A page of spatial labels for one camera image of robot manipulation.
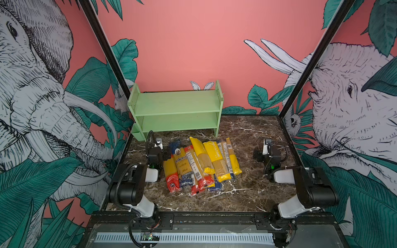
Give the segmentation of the red spaghetti pack white label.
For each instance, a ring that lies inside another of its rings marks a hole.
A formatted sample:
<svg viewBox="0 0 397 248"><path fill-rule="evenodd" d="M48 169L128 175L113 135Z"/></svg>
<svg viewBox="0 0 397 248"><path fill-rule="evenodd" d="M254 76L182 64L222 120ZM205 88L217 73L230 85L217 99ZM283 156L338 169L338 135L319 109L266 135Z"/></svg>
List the red spaghetti pack white label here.
<svg viewBox="0 0 397 248"><path fill-rule="evenodd" d="M185 147L184 150L194 174L194 184L191 187L191 195L194 196L205 191L208 187L213 186L215 181L211 175L205 174L202 171L201 164L198 161L193 146L190 145Z"/></svg>

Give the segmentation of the red yellow spaghetti pack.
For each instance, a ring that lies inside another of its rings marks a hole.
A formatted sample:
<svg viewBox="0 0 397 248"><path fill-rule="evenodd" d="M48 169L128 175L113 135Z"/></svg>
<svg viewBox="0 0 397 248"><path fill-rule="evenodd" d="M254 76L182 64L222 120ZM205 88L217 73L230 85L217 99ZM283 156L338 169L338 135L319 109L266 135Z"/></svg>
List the red yellow spaghetti pack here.
<svg viewBox="0 0 397 248"><path fill-rule="evenodd" d="M163 162L163 170L169 192L174 193L180 191L181 187L178 171L173 157Z"/></svg>

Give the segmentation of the blue Ankara spaghetti pack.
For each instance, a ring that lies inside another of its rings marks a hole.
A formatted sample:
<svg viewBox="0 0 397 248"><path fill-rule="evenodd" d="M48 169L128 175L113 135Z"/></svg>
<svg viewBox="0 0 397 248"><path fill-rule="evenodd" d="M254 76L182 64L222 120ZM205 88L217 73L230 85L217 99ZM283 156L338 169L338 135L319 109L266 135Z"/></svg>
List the blue Ankara spaghetti pack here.
<svg viewBox="0 0 397 248"><path fill-rule="evenodd" d="M180 140L171 142L169 147L177 168L180 187L193 186L193 171Z"/></svg>

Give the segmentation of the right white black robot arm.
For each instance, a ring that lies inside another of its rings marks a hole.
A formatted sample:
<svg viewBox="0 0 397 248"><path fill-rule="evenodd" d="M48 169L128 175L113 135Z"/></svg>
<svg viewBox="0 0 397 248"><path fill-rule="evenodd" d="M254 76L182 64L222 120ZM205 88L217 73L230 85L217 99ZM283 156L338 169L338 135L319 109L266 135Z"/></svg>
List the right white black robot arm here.
<svg viewBox="0 0 397 248"><path fill-rule="evenodd" d="M286 158L282 159L281 152L270 143L254 149L253 159L264 164L264 176L270 182L294 185L296 189L294 196L272 208L268 221L273 229L283 230L301 214L339 204L337 191L322 168L282 167L281 162Z"/></svg>

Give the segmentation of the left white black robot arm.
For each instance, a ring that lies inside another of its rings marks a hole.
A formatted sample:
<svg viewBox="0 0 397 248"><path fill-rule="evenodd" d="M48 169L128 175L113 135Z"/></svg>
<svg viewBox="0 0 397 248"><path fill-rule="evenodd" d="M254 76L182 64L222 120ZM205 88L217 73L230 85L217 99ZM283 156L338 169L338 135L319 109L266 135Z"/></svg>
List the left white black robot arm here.
<svg viewBox="0 0 397 248"><path fill-rule="evenodd" d="M148 182L160 179L164 162L162 139L154 131L148 133L145 143L146 164L120 164L105 195L107 202L135 214L147 229L155 229L161 219L158 206L144 195Z"/></svg>

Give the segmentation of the yellow spaghetti pack top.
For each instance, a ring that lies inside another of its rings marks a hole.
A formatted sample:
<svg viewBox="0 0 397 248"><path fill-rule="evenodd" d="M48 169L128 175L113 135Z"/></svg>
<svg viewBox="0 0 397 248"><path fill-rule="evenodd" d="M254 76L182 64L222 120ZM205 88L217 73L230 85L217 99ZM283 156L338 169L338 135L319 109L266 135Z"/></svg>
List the yellow spaghetti pack top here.
<svg viewBox="0 0 397 248"><path fill-rule="evenodd" d="M203 143L194 137L189 137L198 161L201 165L202 171L206 174L215 174L215 169L213 167L212 161L203 145Z"/></svg>

